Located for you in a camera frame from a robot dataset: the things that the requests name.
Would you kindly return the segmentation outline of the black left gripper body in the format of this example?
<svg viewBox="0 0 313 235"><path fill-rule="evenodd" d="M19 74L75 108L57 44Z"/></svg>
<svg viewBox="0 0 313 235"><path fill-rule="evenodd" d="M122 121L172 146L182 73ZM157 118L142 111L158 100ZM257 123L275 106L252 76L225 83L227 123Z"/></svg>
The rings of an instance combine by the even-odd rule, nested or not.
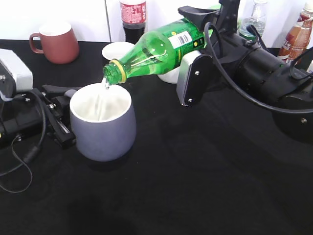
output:
<svg viewBox="0 0 313 235"><path fill-rule="evenodd" d="M79 87L43 85L40 89L21 92L7 98L0 94L0 147L7 147L15 136L23 140L40 134L43 130L42 114L45 115L44 136L51 137L61 148L75 144L71 131L69 102Z"/></svg>

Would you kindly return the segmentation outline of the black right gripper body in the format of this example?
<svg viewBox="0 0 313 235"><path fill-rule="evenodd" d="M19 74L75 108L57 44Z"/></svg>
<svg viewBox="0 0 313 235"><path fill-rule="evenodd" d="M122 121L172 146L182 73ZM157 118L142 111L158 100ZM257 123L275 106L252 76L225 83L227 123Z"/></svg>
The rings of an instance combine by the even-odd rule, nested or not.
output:
<svg viewBox="0 0 313 235"><path fill-rule="evenodd" d="M210 56L215 53L217 59L213 60L214 65L220 64L227 73L235 73L245 58L257 50L259 45L236 33L240 1L221 0L219 3L222 6L216 23L212 24L217 32L205 37L205 53Z"/></svg>

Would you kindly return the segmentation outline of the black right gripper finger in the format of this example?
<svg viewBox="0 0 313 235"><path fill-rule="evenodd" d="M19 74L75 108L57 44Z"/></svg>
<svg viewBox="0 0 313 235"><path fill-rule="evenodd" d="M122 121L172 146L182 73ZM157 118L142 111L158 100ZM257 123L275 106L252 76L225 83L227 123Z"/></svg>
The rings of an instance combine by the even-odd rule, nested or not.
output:
<svg viewBox="0 0 313 235"><path fill-rule="evenodd" d="M218 15L220 7L201 9L191 6L182 6L178 8L178 13L193 24L204 24L211 22Z"/></svg>

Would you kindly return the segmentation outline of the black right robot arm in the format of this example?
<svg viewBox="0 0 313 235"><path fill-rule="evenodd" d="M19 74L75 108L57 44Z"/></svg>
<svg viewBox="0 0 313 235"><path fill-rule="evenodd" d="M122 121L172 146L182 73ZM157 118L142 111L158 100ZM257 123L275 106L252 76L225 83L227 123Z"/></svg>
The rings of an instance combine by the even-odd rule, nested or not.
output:
<svg viewBox="0 0 313 235"><path fill-rule="evenodd" d="M204 93L226 86L271 111L276 126L289 137L313 142L313 76L268 52L262 39L236 33L239 1L223 0L218 10L180 7L179 13L205 34L206 48L182 59L177 94L184 106Z"/></svg>

